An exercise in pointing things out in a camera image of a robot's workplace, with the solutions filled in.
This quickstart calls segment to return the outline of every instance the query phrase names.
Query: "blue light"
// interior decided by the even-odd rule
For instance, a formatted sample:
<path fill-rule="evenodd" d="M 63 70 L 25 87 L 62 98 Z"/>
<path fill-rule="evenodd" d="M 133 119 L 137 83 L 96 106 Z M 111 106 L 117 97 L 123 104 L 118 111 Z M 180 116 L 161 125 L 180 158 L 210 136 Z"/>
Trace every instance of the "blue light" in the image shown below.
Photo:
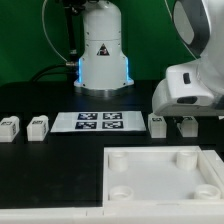
<path fill-rule="evenodd" d="M 79 59 L 79 83 L 82 83 L 82 59 Z"/>
<path fill-rule="evenodd" d="M 129 77 L 129 61 L 128 61 L 128 58 L 126 58 L 126 78 L 127 78 L 127 81 L 130 80 L 130 77 Z"/>

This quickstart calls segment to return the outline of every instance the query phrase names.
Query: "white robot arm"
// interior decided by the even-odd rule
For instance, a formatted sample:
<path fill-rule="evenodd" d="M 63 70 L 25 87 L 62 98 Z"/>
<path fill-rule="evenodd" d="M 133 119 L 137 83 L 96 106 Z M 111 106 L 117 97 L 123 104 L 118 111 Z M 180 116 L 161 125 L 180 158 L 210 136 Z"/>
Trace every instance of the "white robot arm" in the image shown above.
<path fill-rule="evenodd" d="M 134 82 L 122 52 L 121 13 L 109 1 L 87 1 L 83 11 L 85 53 L 79 60 L 77 92 L 114 96 Z"/>
<path fill-rule="evenodd" d="M 183 42 L 200 59 L 167 69 L 153 95 L 153 112 L 224 115 L 223 0 L 176 0 L 173 22 Z"/>

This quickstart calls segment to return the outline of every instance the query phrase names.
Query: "small white cube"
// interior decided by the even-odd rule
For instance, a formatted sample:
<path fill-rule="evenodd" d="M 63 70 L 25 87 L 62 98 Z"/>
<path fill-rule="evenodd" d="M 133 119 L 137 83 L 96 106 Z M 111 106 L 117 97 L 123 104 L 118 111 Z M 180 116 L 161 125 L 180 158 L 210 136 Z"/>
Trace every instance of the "small white cube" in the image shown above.
<path fill-rule="evenodd" d="M 27 126 L 28 141 L 43 141 L 48 131 L 48 117 L 34 117 Z"/>
<path fill-rule="evenodd" d="M 166 138 L 167 124 L 164 117 L 150 114 L 148 127 L 152 138 Z"/>
<path fill-rule="evenodd" d="M 0 142 L 12 142 L 19 132 L 19 118 L 12 116 L 0 122 Z"/>
<path fill-rule="evenodd" d="M 198 122 L 194 117 L 184 116 L 182 123 L 178 123 L 177 127 L 184 138 L 198 137 Z"/>

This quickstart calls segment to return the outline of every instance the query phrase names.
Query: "marker sheet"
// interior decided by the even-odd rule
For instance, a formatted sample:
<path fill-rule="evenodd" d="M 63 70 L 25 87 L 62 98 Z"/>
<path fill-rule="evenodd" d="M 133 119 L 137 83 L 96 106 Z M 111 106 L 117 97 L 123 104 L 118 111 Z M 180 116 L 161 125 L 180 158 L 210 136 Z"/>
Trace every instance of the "marker sheet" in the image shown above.
<path fill-rule="evenodd" d="M 51 132 L 145 131 L 140 111 L 59 113 Z"/>

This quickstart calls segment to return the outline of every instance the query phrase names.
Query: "warning label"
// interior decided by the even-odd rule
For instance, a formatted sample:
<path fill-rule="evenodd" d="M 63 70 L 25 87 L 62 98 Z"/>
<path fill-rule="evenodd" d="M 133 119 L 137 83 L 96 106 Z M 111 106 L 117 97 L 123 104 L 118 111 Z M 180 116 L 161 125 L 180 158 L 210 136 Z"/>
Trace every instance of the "warning label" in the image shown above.
<path fill-rule="evenodd" d="M 103 44 L 97 53 L 98 56 L 110 56 L 105 44 Z"/>

